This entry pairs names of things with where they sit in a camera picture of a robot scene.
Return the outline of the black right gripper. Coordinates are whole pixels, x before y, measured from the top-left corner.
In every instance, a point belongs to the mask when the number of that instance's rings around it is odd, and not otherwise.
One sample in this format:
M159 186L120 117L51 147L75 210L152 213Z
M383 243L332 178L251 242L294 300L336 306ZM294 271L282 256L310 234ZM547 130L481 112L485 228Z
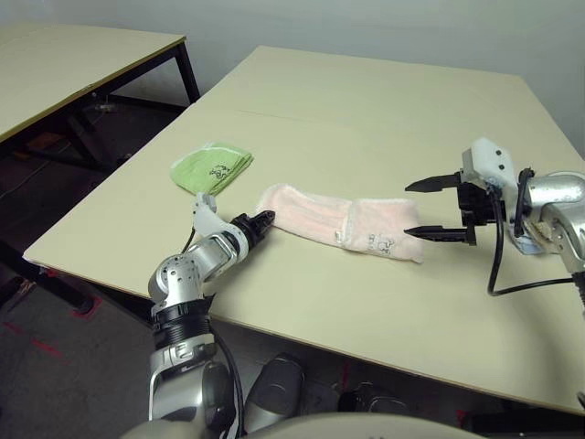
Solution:
M461 211L462 224L466 228L447 229L443 226L419 226L406 229L405 233L426 241L462 242L475 245L476 226L496 223L493 201L500 208L500 220L505 220L505 203L503 192L499 187L488 184L486 188L465 182L460 172L423 178L405 187L408 192L440 192L445 188L457 187L458 206Z

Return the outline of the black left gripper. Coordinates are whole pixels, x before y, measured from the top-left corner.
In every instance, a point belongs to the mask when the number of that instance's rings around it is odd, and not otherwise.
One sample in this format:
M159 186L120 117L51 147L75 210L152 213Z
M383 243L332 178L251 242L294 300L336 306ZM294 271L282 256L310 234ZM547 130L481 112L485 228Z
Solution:
M275 211L266 209L257 213L254 217L242 213L230 223L244 234L249 247L255 247L259 241L258 233L266 233L272 226L275 216Z

